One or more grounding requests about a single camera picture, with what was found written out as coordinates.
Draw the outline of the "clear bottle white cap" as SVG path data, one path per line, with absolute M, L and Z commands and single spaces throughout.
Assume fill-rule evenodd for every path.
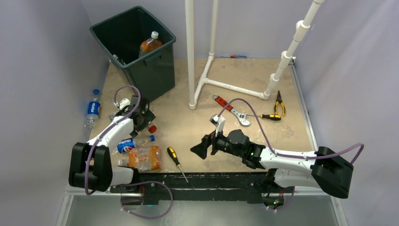
M 118 57 L 116 54 L 113 54 L 113 57 L 114 57 L 121 65 L 126 65 L 126 63 L 123 61 L 123 59 L 121 59 L 120 57 Z

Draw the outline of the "red cap clear bottle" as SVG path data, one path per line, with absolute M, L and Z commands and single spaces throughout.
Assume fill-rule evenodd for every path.
M 155 116 L 145 116 L 143 118 L 143 122 L 141 122 L 139 125 L 136 127 L 136 131 L 143 131 L 147 130 L 149 133 L 154 133 L 157 130 L 157 127 L 154 124 Z

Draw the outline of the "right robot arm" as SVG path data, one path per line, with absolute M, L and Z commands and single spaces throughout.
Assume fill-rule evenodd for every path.
M 190 151 L 205 159 L 209 147 L 212 155 L 222 151 L 240 157 L 242 163 L 251 169 L 267 170 L 269 176 L 265 177 L 264 185 L 271 192 L 281 187 L 303 186 L 320 188 L 336 198 L 349 196 L 353 164 L 328 147 L 320 146 L 317 151 L 302 153 L 272 150 L 251 142 L 240 129 L 236 129 L 228 136 L 215 131 L 205 135 Z

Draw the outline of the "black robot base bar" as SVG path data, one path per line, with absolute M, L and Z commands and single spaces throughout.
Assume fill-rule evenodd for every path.
M 242 201 L 249 204 L 270 202 L 273 195 L 290 193 L 293 187 L 281 188 L 267 172 L 193 172 L 140 173 L 134 186 L 112 186 L 111 193 L 142 193 L 145 205 L 159 201 Z

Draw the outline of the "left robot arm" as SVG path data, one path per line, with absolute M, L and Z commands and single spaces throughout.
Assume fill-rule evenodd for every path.
M 138 170 L 132 167 L 113 167 L 111 151 L 127 136 L 136 138 L 156 118 L 144 97 L 132 96 L 130 104 L 122 107 L 112 122 L 97 136 L 72 147 L 68 182 L 84 188 L 88 194 L 105 192 L 111 186 L 122 185 L 128 192 L 140 188 Z

